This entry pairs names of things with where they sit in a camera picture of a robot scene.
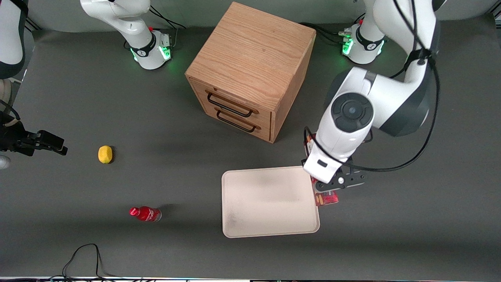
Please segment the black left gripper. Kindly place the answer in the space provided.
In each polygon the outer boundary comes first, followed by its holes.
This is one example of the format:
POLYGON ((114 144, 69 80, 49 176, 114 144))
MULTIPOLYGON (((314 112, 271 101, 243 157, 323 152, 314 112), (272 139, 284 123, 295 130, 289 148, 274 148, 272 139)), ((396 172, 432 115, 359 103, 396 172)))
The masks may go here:
POLYGON ((342 166, 327 183, 314 179, 314 190, 318 193, 342 190, 365 184, 366 179, 364 172, 342 166))

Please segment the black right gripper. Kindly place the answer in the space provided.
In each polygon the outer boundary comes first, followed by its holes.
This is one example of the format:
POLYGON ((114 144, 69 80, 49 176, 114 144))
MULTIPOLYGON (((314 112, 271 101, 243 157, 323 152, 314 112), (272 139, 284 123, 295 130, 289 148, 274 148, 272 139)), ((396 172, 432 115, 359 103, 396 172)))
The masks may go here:
POLYGON ((59 155, 65 156, 68 148, 64 146, 64 139, 45 130, 38 131, 39 143, 31 138, 30 132, 24 129, 22 122, 1 112, 0 127, 0 151, 19 152, 26 156, 33 156, 35 150, 48 150, 59 155))

